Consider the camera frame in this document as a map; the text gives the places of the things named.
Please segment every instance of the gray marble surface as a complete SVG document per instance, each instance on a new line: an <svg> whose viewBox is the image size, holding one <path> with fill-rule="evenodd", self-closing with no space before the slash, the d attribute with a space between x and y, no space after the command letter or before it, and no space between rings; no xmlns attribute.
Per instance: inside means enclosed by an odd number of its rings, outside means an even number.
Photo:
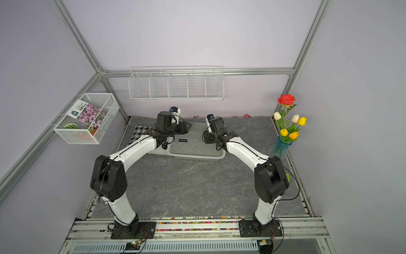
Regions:
<svg viewBox="0 0 406 254"><path fill-rule="evenodd" d="M267 153L277 135L269 117L223 118L228 131L234 131L256 150ZM185 119L205 122L203 118ZM135 125L153 126L155 119L131 118L120 149L127 146ZM258 205L254 173L242 161L227 153L213 161L177 159L146 154L127 171L127 197L140 217L252 216ZM291 180L283 198L297 194ZM280 202L275 215L303 215L300 198ZM98 204L92 217L112 217L105 204Z"/></svg>

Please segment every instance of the cable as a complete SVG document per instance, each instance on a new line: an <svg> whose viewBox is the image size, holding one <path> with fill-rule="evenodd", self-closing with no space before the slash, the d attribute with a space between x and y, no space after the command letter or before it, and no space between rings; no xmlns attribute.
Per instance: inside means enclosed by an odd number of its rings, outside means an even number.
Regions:
<svg viewBox="0 0 406 254"><path fill-rule="evenodd" d="M249 149L246 145L244 145L244 144L242 144L242 143L240 143L240 142L235 142L235 141L227 141L227 142L232 142L232 143L237 143L237 144L243 145L243 146L244 146L246 149L248 149L251 153L255 154L256 156L258 156L259 158L263 159L264 161L274 162L274 163L276 163L276 164L281 165L286 171L288 171L288 172L292 175L293 179L295 179L296 183L298 184L298 180L297 180L296 177L292 174L292 172L291 172L289 169L287 169L284 165L280 164L279 162L271 161L271 159L269 159L269 158L268 158L268 159L265 159L265 158L260 157L259 155L257 155L256 153L254 153L251 149ZM298 194L296 194L296 196L295 196L294 198L281 199L281 200L279 200L279 201L294 200L294 199L296 199L296 198L299 196L299 194L300 194L300 190L299 190L299 188L298 188Z"/></svg>
<svg viewBox="0 0 406 254"><path fill-rule="evenodd" d="M108 205L108 207L110 208L110 211L113 213L114 217L116 217L116 219L117 219L121 224L123 224L123 225L125 225L125 226L129 226L129 225L130 225L130 224L128 224L128 223L122 222L122 221L117 217L117 215L113 212L113 209L111 209L110 204L107 203L107 205Z"/></svg>
<svg viewBox="0 0 406 254"><path fill-rule="evenodd" d="M281 228L282 228L282 240L281 240L281 243L278 245L278 247L276 249L274 249L271 253L274 253L275 251L277 251L279 249L279 247L282 245L283 238L285 237L285 230L283 229L283 225L282 225L281 220L279 218L277 218L277 217L275 217L275 219L277 219L279 221L279 224L281 225Z"/></svg>
<svg viewBox="0 0 406 254"><path fill-rule="evenodd" d="M143 248L139 252L137 252L137 254L141 253L141 251L143 251L145 249L145 246L147 245L148 232L144 229L141 229L141 230L145 232L145 240L143 241L143 243L144 243Z"/></svg>
<svg viewBox="0 0 406 254"><path fill-rule="evenodd" d="M208 129L209 129L209 126L207 126L207 128L206 128L206 129L203 131L203 133L202 133L202 140L203 140L204 143L206 143L206 142L204 141L204 138L203 138L204 132L207 131Z"/></svg>
<svg viewBox="0 0 406 254"><path fill-rule="evenodd" d="M274 163L277 163L277 164L279 164L279 165L281 165L282 167L284 167L284 168L293 176L293 179L295 179L296 183L298 184L298 180L296 179L296 177L295 177L284 165L282 165L282 164L280 164L279 162L276 162L276 161L273 161L273 162L274 162ZM299 188L298 188L298 194L296 194L296 196L295 196L294 198L281 199L281 200L279 200L279 201L294 200L294 199L296 199L296 198L299 196L299 194L300 194L300 190L299 190Z"/></svg>

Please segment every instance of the wire shelf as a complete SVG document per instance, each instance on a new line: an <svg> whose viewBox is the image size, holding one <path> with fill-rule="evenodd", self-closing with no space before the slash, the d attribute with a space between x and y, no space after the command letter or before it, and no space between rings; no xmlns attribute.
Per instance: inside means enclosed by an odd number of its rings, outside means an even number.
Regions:
<svg viewBox="0 0 406 254"><path fill-rule="evenodd" d="M83 100L97 108L100 108L98 115L105 112L106 116L103 121L97 125L95 133L91 133L91 129L96 126L95 120L89 125L81 122L69 115L64 115L59 123L55 126L54 131L63 138L68 144L95 144L98 145L102 141L104 134L114 119L114 116L119 110L116 99L111 93L84 93L80 100ZM77 129L65 129L66 124L73 123L78 126Z"/></svg>
<svg viewBox="0 0 406 254"><path fill-rule="evenodd" d="M143 100L223 100L222 69L131 70L130 98Z"/></svg>

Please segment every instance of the glass vase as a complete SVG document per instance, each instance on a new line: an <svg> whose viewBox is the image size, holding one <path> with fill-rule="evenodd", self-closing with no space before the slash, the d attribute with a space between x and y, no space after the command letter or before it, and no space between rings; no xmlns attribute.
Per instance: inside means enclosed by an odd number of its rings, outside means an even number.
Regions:
<svg viewBox="0 0 406 254"><path fill-rule="evenodd" d="M287 149L292 145L293 142L282 142L281 137L278 137L278 140L274 146L268 150L268 156L272 158L273 156L278 156L283 160L287 155Z"/></svg>

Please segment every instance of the yellow tulip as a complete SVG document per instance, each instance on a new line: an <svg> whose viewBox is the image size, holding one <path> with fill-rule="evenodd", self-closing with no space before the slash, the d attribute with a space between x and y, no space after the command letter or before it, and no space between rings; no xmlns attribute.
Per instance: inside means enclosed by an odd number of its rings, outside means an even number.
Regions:
<svg viewBox="0 0 406 254"><path fill-rule="evenodd" d="M305 126L306 125L306 120L307 120L307 118L302 117L302 118L299 119L298 124L301 125L301 126Z"/></svg>
<svg viewBox="0 0 406 254"><path fill-rule="evenodd" d="M291 134L289 134L290 139L296 139L296 138L298 138L298 136L299 136L299 133L297 131L292 132Z"/></svg>
<svg viewBox="0 0 406 254"><path fill-rule="evenodd" d="M282 130L281 130L281 136L286 137L287 134L288 134L288 132L287 132L286 129L282 129Z"/></svg>

